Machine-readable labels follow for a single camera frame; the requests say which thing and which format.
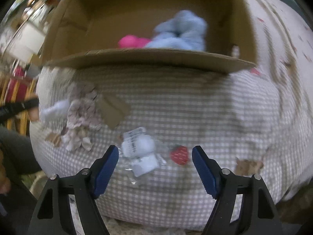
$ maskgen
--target gingham fabric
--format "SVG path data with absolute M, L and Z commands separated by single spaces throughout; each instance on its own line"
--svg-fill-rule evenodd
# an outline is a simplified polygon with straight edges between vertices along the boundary
M 103 124 L 94 132 L 90 152 L 70 153 L 44 141 L 51 130 L 60 132 L 65 121 L 31 124 L 34 153 L 43 170 L 48 175 L 76 174 L 117 144 L 121 133 L 144 126 L 165 145 L 188 147 L 189 156 L 195 145 L 201 145 L 210 158 L 232 171 L 236 158 L 263 160 L 261 175 L 278 202 L 313 161 L 311 96 L 302 82 L 304 67 L 313 72 L 309 58 L 313 34 L 279 0 L 246 1 L 258 47 L 258 68 L 251 72 L 225 76 L 149 64 L 76 72 L 44 68 L 37 86 L 40 109 L 63 99 L 71 80 L 83 80 L 94 82 L 98 92 L 129 103 L 131 114 L 115 130 Z M 133 223 L 201 230 L 215 201 L 206 194 L 192 162 L 175 164 L 166 147 L 161 154 L 167 164 L 138 188 L 131 185 L 119 161 L 105 194 L 97 200 L 100 213 Z M 240 200 L 233 218 L 239 214 Z

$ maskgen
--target metal bolt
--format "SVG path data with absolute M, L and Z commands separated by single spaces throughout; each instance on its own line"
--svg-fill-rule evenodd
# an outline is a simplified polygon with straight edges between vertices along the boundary
M 254 178 L 256 179 L 256 180 L 261 180 L 261 175 L 260 174 L 254 174 Z
M 228 175 L 228 174 L 230 174 L 230 170 L 224 168 L 224 169 L 222 169 L 222 173 L 225 174 L 225 175 Z
M 89 168 L 85 168 L 85 169 L 82 169 L 81 170 L 81 173 L 83 174 L 83 175 L 87 175 L 88 173 L 89 173 Z
M 52 176 L 49 177 L 51 180 L 55 180 L 57 178 L 57 174 L 53 174 Z

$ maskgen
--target person's leg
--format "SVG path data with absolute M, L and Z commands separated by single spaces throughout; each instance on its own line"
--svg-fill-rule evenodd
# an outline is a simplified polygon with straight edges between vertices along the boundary
M 0 148 L 4 154 L 3 165 L 12 184 L 7 195 L 0 194 L 0 203 L 6 212 L 6 215 L 0 214 L 0 234 L 26 235 L 37 201 L 21 182 L 19 174 L 37 172 L 40 166 L 27 137 L 0 128 Z

